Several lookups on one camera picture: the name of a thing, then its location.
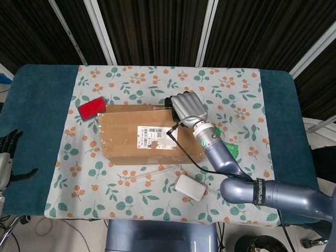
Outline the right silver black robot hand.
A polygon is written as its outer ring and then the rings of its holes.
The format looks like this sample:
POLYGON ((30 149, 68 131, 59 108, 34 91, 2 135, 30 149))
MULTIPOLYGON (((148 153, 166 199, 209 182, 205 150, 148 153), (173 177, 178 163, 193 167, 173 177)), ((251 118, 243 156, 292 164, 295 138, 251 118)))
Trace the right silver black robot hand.
POLYGON ((194 128, 200 121, 206 121, 208 112, 194 92, 179 93, 165 98, 164 105, 172 111, 172 119, 183 127, 194 128))

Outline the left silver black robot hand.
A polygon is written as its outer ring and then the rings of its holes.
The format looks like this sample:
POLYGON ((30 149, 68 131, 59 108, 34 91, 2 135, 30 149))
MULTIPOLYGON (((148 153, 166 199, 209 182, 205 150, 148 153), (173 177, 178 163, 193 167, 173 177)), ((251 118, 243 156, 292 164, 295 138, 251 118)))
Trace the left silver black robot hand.
POLYGON ((1 137, 1 192, 4 191, 11 182, 29 179, 34 176, 38 168, 34 168, 25 174, 13 174, 12 165, 17 143, 23 135, 23 131, 13 130, 6 136, 1 137))

